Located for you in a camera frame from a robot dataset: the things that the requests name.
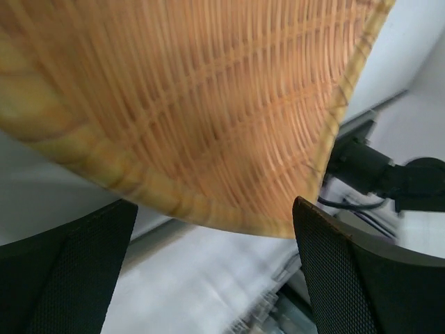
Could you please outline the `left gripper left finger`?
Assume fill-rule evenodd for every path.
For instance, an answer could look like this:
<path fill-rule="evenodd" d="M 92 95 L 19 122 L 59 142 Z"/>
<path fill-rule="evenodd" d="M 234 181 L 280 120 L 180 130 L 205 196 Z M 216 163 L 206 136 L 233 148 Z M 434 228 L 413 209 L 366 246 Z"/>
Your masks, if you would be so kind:
<path fill-rule="evenodd" d="M 1 247 L 2 333 L 100 333 L 138 208 L 115 201 Z"/>

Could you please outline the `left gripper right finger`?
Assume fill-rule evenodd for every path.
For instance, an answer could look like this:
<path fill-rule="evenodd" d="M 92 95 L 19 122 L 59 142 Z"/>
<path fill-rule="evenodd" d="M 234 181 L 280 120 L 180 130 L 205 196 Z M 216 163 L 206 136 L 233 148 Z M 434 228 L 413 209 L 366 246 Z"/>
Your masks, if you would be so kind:
<path fill-rule="evenodd" d="M 363 232 L 301 197 L 292 214 L 319 333 L 444 332 L 444 259 Z"/>

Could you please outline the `woven bamboo triangular plate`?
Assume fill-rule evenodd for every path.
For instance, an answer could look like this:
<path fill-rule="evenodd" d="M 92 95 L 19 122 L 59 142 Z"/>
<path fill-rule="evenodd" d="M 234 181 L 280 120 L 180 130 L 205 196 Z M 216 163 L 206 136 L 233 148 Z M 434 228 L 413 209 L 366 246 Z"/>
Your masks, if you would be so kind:
<path fill-rule="evenodd" d="M 294 238 L 393 1 L 2 1 L 1 129 L 139 205 Z"/>

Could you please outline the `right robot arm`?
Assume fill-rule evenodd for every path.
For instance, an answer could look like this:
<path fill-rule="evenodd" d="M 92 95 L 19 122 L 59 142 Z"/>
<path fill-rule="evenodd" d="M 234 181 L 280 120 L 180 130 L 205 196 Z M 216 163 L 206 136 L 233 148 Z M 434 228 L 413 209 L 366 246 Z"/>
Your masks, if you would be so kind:
<path fill-rule="evenodd" d="M 334 144 L 326 176 L 357 192 L 394 201 L 394 211 L 443 212 L 444 162 L 433 157 L 395 164 L 358 138 Z"/>

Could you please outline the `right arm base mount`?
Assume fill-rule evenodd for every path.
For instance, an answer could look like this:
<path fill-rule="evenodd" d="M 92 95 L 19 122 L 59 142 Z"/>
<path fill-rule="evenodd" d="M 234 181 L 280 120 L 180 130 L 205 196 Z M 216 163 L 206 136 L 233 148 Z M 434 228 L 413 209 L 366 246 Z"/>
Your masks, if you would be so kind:
<path fill-rule="evenodd" d="M 273 277 L 275 286 L 232 333 L 316 333 L 316 325 L 299 254 L 292 255 Z"/>

